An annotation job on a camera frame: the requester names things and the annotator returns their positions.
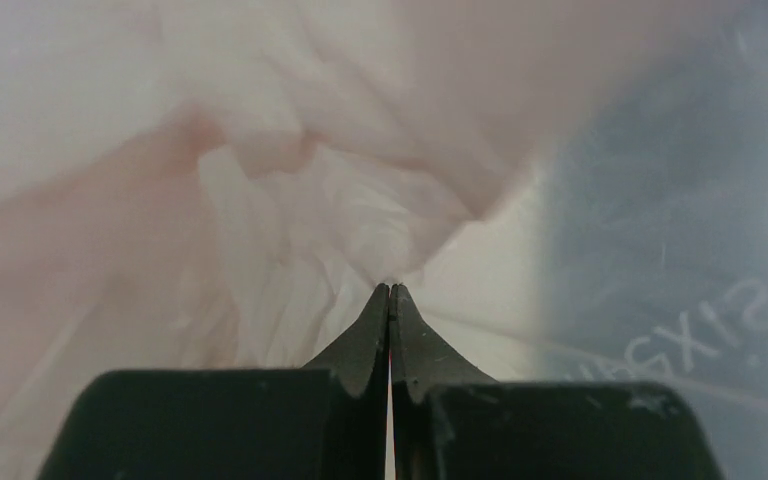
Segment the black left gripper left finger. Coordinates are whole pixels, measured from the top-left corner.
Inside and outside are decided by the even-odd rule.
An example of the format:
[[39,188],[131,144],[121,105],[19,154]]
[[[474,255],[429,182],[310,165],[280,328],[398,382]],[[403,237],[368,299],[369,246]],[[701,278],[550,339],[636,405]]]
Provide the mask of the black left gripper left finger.
[[116,370],[74,402],[43,479],[381,479],[390,290],[299,368]]

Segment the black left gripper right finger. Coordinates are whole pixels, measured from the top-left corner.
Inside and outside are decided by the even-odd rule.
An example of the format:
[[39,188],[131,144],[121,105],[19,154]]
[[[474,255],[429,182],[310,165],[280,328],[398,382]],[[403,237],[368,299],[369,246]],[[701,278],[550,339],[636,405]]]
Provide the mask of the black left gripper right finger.
[[653,382],[501,382],[391,288],[400,479],[718,479],[689,406]]

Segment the pink translucent trash bag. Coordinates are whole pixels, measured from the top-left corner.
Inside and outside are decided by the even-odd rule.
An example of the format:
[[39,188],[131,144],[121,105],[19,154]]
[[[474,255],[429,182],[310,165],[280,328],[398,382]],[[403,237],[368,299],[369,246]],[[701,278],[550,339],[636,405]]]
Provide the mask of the pink translucent trash bag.
[[0,1],[0,479],[122,367],[301,363],[738,1]]

